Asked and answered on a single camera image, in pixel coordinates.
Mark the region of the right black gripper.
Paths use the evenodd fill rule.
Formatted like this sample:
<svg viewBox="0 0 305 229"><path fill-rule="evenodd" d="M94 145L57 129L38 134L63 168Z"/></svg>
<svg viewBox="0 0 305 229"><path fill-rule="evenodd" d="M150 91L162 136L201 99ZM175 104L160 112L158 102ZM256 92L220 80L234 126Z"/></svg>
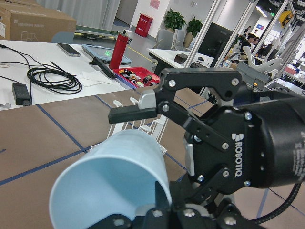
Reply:
<svg viewBox="0 0 305 229"><path fill-rule="evenodd" d="M229 148L221 152L185 134L186 142L193 145L193 154L186 156L189 176L170 182L174 210L196 204L216 212L217 195L234 192L245 182L255 188L304 182L304 98L291 96L238 107L212 107L200 120L226 137ZM197 182L199 176L203 182L194 188L191 181Z"/></svg>

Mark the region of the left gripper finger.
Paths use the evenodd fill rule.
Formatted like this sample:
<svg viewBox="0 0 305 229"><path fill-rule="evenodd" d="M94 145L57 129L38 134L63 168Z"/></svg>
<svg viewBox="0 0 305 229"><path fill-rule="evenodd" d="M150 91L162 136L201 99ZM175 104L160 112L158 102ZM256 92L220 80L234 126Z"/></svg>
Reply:
<svg viewBox="0 0 305 229"><path fill-rule="evenodd" d="M164 216L170 204L166 193L158 181L155 181L155 204L142 205L136 209L136 216Z"/></svg>

